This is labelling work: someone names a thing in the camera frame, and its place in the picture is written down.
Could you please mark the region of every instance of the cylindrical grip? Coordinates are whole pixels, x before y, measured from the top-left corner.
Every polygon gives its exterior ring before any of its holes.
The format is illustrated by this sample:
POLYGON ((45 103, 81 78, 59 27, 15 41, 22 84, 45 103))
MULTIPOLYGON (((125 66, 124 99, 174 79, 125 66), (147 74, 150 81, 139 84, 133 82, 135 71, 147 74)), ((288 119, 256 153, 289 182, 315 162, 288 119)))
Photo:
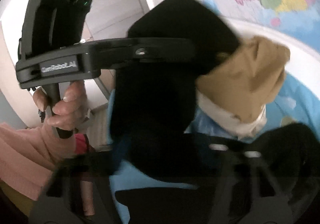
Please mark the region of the cylindrical grip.
MULTIPOLYGON (((50 106, 50 111, 51 111, 51 116, 54 115, 52 108, 56 103, 58 103, 61 98, 60 98, 60 90, 59 90, 59 84, 54 83, 54 84, 47 84, 43 85, 42 89, 46 92, 47 97, 49 99, 49 106, 50 106)), ((70 138, 73 135, 72 130, 63 130, 60 128, 56 128, 57 133, 60 138, 62 139, 67 139, 70 138)))

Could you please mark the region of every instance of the brown cloth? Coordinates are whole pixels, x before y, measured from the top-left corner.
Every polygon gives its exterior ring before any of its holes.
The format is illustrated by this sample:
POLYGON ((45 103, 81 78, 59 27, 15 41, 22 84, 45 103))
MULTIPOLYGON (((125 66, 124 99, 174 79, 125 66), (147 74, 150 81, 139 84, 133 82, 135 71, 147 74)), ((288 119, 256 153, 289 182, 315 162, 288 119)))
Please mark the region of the brown cloth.
POLYGON ((252 123, 262 106, 277 96, 290 60, 285 46, 255 36, 244 40, 236 52, 207 75, 200 76, 198 90, 243 123, 252 123))

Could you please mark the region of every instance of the hand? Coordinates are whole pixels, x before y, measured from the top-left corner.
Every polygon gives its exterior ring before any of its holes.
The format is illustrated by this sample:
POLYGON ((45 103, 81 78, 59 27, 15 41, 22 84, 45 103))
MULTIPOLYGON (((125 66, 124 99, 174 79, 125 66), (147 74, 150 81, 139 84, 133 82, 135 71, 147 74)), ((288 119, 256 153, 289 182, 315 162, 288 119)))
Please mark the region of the hand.
MULTIPOLYGON (((41 88, 33 94, 33 100, 38 109, 45 111, 48 106, 47 96, 41 88)), ((52 109, 56 115, 47 119, 46 123, 64 130, 73 130, 83 121, 88 111, 87 94, 84 81, 75 81, 66 90, 63 100, 59 101, 52 109)))

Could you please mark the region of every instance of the person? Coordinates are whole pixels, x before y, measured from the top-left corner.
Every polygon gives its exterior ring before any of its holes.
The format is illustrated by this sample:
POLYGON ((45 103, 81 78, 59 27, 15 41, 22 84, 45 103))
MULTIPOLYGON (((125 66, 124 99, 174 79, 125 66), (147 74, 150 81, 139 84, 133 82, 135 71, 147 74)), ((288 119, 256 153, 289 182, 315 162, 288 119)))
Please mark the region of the person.
MULTIPOLYGON (((33 95, 39 110, 45 111, 48 99, 41 88, 33 95)), ((65 91, 64 98, 53 107, 56 114, 46 117, 41 127, 15 130, 0 124, 0 222, 28 222, 28 216, 41 188, 51 177, 55 166, 64 158, 88 150, 83 134, 60 139, 52 127, 73 130, 87 113, 84 81, 75 81, 65 91)))

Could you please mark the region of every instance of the silver bolt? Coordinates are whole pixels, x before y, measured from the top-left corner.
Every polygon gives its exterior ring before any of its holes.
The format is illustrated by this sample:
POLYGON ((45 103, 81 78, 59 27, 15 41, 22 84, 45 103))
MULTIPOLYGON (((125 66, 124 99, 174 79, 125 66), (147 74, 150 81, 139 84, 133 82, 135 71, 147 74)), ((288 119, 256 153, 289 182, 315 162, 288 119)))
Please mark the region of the silver bolt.
POLYGON ((229 148, 225 145, 221 145, 221 144, 210 144, 209 148, 211 150, 218 150, 218 151, 227 151, 229 148))
POLYGON ((261 157, 261 153, 258 151, 247 151, 244 152, 244 155, 248 158, 258 158, 261 157))
POLYGON ((136 51, 136 55, 137 56, 143 56, 147 53, 147 51, 144 49, 144 48, 139 48, 137 51, 136 51))

